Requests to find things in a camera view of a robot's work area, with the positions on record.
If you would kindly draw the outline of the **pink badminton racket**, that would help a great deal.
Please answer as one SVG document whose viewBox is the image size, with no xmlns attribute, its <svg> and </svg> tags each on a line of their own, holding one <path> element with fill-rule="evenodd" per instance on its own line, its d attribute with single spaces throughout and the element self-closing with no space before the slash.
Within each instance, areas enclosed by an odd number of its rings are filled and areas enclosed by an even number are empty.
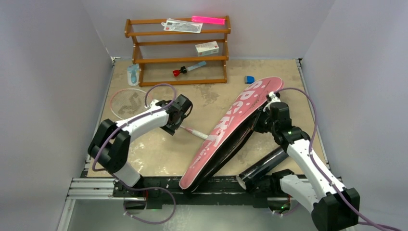
<svg viewBox="0 0 408 231">
<path fill-rule="evenodd" d="M 116 121 L 117 126 L 129 133 L 131 142 L 156 128 L 161 128 L 168 121 L 169 115 L 165 109 L 170 104 L 162 108 L 159 100 L 154 110 L 148 110 L 146 105 L 154 99 L 150 94 L 140 89 L 127 88 L 119 90 L 110 99 L 110 110 L 119 118 Z M 207 138 L 207 135 L 197 130 L 182 124 L 180 127 L 197 137 Z"/>
</svg>

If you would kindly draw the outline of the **pink sport racket bag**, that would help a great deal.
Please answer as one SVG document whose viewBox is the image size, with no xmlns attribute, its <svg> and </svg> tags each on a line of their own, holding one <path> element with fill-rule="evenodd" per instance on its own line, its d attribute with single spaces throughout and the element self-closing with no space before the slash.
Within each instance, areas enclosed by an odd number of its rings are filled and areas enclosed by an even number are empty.
<svg viewBox="0 0 408 231">
<path fill-rule="evenodd" d="M 195 191 L 242 148 L 253 133 L 255 116 L 267 95 L 282 89 L 280 77 L 265 77 L 246 87 L 215 125 L 179 181 L 185 192 Z"/>
</svg>

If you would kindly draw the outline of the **black shuttlecock tube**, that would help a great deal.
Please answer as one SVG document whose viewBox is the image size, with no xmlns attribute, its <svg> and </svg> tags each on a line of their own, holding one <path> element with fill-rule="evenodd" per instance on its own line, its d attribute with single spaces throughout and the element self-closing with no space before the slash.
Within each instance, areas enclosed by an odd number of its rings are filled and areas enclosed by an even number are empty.
<svg viewBox="0 0 408 231">
<path fill-rule="evenodd" d="M 236 180 L 244 190 L 250 191 L 260 182 L 262 177 L 287 157 L 288 154 L 281 147 L 278 147 L 237 175 Z"/>
</svg>

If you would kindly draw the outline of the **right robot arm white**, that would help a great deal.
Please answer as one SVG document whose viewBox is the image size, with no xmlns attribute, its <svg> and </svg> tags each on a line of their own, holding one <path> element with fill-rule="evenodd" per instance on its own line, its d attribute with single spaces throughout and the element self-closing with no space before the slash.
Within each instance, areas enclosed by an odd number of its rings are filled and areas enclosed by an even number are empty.
<svg viewBox="0 0 408 231">
<path fill-rule="evenodd" d="M 360 195 L 347 188 L 315 157 L 311 138 L 300 127 L 292 125 L 289 106 L 283 102 L 268 103 L 256 111 L 255 131 L 271 133 L 274 141 L 301 168 L 308 183 L 293 174 L 282 174 L 270 183 L 271 192 L 294 197 L 311 214 L 319 231 L 340 231 L 357 225 Z"/>
</svg>

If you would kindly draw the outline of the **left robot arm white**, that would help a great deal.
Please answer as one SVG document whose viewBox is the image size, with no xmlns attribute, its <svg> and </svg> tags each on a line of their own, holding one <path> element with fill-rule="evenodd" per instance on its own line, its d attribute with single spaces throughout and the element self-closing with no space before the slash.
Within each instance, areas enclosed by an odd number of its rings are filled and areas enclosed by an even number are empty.
<svg viewBox="0 0 408 231">
<path fill-rule="evenodd" d="M 128 161 L 131 143 L 155 128 L 174 135 L 192 107 L 192 102 L 181 94 L 174 100 L 152 100 L 148 110 L 131 118 L 116 122 L 106 119 L 99 125 L 88 154 L 103 170 L 122 181 L 130 196 L 137 197 L 143 192 L 143 176 Z"/>
</svg>

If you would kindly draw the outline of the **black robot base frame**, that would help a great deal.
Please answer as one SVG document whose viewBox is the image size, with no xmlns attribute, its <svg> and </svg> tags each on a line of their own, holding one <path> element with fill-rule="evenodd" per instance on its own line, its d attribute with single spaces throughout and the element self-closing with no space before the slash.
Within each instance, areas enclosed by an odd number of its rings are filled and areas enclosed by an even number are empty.
<svg viewBox="0 0 408 231">
<path fill-rule="evenodd" d="M 297 205 L 297 197 L 285 193 L 280 184 L 294 180 L 305 186 L 301 192 L 312 193 L 304 175 L 283 170 L 263 176 L 259 182 L 243 189 L 235 176 L 215 176 L 194 192 L 184 192 L 179 187 L 179 177 L 145 177 L 146 192 L 127 189 L 113 178 L 74 179 L 68 191 L 69 199 L 120 200 L 129 210 L 161 209 L 165 205 L 250 205 L 254 208 L 281 210 L 289 204 Z"/>
</svg>

